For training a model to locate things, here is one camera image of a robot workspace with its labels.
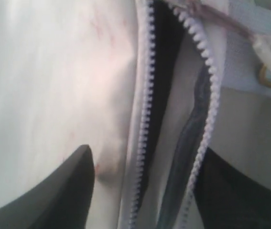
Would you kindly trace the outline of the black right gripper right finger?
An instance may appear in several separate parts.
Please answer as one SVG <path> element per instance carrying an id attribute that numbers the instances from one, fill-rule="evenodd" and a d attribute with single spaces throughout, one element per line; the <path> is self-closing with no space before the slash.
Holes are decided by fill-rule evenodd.
<path id="1" fill-rule="evenodd" d="M 194 189 L 206 229 L 271 229 L 271 190 L 208 148 Z"/>

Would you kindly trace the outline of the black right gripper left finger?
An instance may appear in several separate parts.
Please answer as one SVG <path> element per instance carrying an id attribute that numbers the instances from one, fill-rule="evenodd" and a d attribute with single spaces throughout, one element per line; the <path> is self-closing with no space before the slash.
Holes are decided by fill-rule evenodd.
<path id="1" fill-rule="evenodd" d="M 80 145 L 41 183 L 0 208 L 0 229 L 84 229 L 94 183 L 92 150 Z"/>

